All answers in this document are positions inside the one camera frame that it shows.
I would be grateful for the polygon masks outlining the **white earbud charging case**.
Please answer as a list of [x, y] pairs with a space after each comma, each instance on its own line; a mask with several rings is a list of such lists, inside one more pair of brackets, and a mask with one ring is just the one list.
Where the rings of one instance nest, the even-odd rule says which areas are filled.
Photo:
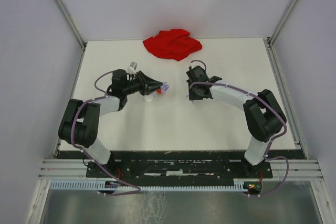
[[145, 96], [144, 99], [145, 99], [146, 102], [149, 103], [149, 102], [153, 101], [154, 97], [152, 95], [148, 95], [148, 96]]

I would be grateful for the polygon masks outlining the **purple earbud charging case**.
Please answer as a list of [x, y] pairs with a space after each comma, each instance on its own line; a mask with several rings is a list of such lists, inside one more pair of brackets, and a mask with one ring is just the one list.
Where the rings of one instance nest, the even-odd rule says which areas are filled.
[[163, 84], [161, 85], [161, 87], [160, 87], [160, 92], [163, 94], [163, 93], [165, 93], [168, 89], [169, 89], [169, 85], [168, 85], [168, 83], [167, 82], [163, 82]]

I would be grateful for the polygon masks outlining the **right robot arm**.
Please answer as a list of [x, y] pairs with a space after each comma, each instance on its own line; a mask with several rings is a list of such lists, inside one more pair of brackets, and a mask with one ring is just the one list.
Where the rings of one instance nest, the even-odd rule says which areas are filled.
[[244, 112], [251, 139], [241, 172], [246, 177], [254, 177], [260, 171], [259, 164], [268, 159], [274, 140], [288, 131], [286, 116], [274, 94], [268, 89], [253, 93], [222, 83], [220, 77], [208, 77], [206, 67], [190, 66], [186, 74], [190, 101], [224, 101]]

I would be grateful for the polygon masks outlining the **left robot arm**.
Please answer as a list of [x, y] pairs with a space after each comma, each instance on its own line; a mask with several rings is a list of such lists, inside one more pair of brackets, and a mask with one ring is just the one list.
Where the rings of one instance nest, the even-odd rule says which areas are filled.
[[111, 161], [111, 151], [98, 139], [100, 118], [123, 110], [129, 95], [151, 95], [166, 84], [148, 77], [142, 71], [128, 73], [123, 69], [109, 71], [97, 80], [109, 74], [112, 75], [111, 84], [106, 90], [94, 83], [103, 96], [86, 101], [69, 100], [58, 129], [58, 137], [84, 153], [92, 162], [98, 163], [98, 171], [105, 177], [115, 173], [116, 164]]

